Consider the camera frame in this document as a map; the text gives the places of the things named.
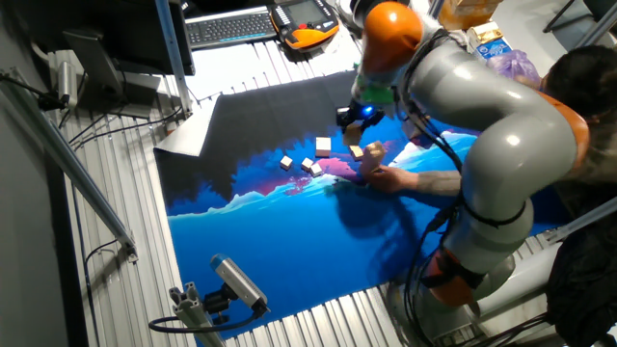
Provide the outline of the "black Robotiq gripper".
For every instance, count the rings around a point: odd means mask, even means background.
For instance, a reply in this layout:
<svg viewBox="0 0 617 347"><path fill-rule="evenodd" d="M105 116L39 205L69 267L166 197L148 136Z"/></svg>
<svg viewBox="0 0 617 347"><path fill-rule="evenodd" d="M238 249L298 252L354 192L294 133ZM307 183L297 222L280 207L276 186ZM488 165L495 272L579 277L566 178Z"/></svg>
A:
<svg viewBox="0 0 617 347"><path fill-rule="evenodd" d="M361 121L362 130L377 125L386 115L378 106L351 103L349 107L336 109L336 125L344 133L351 122Z"/></svg>

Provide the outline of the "bare human hand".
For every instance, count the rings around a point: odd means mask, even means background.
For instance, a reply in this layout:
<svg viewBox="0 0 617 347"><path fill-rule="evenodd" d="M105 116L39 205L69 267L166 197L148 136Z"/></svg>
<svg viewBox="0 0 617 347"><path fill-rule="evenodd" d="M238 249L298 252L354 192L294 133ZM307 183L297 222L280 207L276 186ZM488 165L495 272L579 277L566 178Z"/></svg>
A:
<svg viewBox="0 0 617 347"><path fill-rule="evenodd" d="M372 188L384 193L415 190L418 185L417 173L383 165L363 172L362 177Z"/></svg>

